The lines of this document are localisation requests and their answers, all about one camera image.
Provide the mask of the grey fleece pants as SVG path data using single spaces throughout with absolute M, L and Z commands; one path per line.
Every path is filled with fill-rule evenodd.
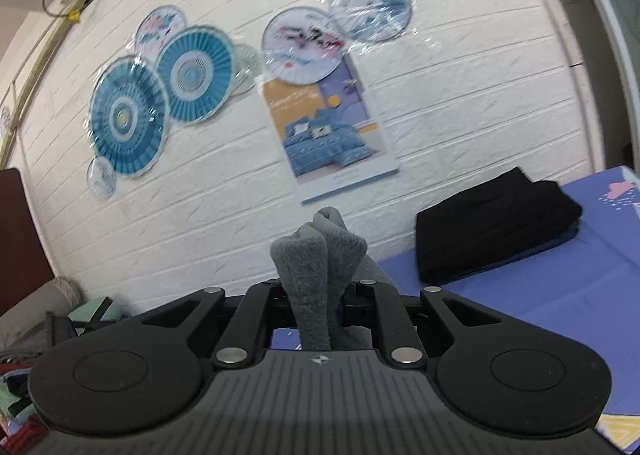
M 295 233 L 276 239 L 270 256 L 296 319 L 304 350 L 368 350 L 371 333 L 341 324 L 341 301 L 349 284 L 392 284 L 369 255 L 368 243 L 350 232 L 341 212 L 324 207 Z

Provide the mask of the pile of mixed clothes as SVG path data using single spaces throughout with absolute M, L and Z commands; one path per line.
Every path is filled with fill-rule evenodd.
M 48 434 L 29 397 L 35 362 L 55 345 L 126 319 L 108 297 L 87 300 L 79 285 L 57 277 L 1 316 L 1 452 L 24 454 Z

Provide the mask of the purple patterned bed sheet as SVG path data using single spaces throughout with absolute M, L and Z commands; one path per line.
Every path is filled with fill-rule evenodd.
M 624 369 L 639 348 L 624 347 L 622 339 L 638 325 L 630 313 L 638 273 L 588 224 L 579 223 L 559 247 L 439 288 L 596 351 L 612 375 L 608 402 L 637 389 Z M 423 373 L 387 365 L 373 343 L 354 352 L 290 353 L 281 376 L 283 416 L 273 444 L 280 454 L 616 452 L 597 425 L 568 437 L 509 437 L 474 425 Z

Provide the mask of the dark wooden headboard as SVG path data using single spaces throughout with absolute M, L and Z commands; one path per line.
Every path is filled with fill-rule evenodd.
M 16 168 L 3 169 L 0 182 L 0 312 L 54 278 L 29 210 Z

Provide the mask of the folded black garment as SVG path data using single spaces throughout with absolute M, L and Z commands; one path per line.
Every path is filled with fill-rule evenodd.
M 442 286 L 561 245 L 580 218 L 558 182 L 515 167 L 416 214 L 420 280 Z

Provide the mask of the small pale blue fan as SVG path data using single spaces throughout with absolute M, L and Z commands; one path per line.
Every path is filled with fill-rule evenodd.
M 89 191 L 100 200 L 109 200 L 116 191 L 116 176 L 111 163 L 102 156 L 93 157 L 87 169 Z

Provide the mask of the large blue paper fan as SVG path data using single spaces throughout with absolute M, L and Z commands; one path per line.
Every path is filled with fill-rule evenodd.
M 117 175 L 139 177 L 157 162 L 168 134 L 170 106 L 162 78 L 141 56 L 115 60 L 89 103 L 89 137 Z

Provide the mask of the bedding advertisement poster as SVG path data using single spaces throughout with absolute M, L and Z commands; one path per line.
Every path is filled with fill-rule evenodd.
M 260 93 L 303 204 L 399 171 L 350 56 L 320 82 L 270 79 Z

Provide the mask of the medium blue paper fan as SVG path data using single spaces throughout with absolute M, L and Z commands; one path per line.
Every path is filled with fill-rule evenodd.
M 236 71 L 233 44 L 215 26 L 195 25 L 168 41 L 156 61 L 170 115 L 191 125 L 214 116 L 231 96 Z

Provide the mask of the pale green paper fan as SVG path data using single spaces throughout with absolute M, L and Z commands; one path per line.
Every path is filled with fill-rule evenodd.
M 256 80 L 262 76 L 260 53 L 247 44 L 234 46 L 235 70 L 232 82 L 232 96 L 242 96 L 252 90 Z

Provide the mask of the white pink paper fan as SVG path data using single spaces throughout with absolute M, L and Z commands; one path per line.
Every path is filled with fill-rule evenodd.
M 188 26 L 186 15 L 177 6 L 165 4 L 152 10 L 134 35 L 134 52 L 155 63 L 168 41 Z

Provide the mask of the white floral paper fan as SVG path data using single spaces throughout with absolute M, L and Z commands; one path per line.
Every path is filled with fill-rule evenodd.
M 337 69 L 346 41 L 325 11 L 294 7 L 278 13 L 267 24 L 260 51 L 271 77 L 306 86 L 321 82 Z

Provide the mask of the blue white paper fan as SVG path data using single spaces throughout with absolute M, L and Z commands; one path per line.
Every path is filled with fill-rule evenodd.
M 409 25 L 411 0 L 330 0 L 329 12 L 342 33 L 361 42 L 390 41 Z

